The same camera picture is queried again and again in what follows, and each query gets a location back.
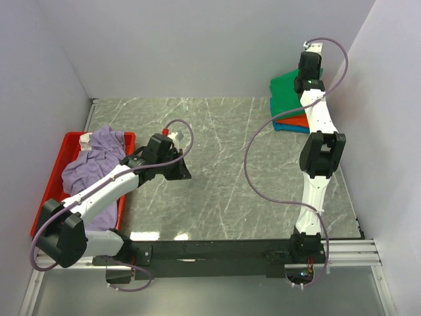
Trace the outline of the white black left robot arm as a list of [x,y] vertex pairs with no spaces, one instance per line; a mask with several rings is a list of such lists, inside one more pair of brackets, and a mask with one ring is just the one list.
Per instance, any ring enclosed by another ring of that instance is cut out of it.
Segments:
[[190,179],[184,162],[186,151],[178,147],[181,140],[181,132],[154,134],[146,146],[123,158],[110,173],[79,194],[63,201],[46,201],[30,250],[39,248],[63,268],[89,256],[107,256],[118,265],[131,262],[136,249],[129,237],[115,228],[86,228],[113,202],[158,174],[166,180]]

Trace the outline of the green t-shirt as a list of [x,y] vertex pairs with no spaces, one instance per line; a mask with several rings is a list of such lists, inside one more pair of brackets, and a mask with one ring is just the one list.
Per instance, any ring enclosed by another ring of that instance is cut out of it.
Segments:
[[292,109],[301,108],[299,96],[295,93],[294,82],[299,70],[296,68],[270,81],[270,112],[274,117]]

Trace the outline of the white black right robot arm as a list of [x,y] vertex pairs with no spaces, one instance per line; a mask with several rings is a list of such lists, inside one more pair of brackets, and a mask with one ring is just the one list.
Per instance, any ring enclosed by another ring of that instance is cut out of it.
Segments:
[[294,90],[305,109],[309,137],[301,151],[299,166],[304,188],[299,218],[290,238],[289,256],[297,263],[324,259],[321,223],[324,198],[330,179],[339,166],[346,137],[332,122],[321,77],[321,51],[301,53]]

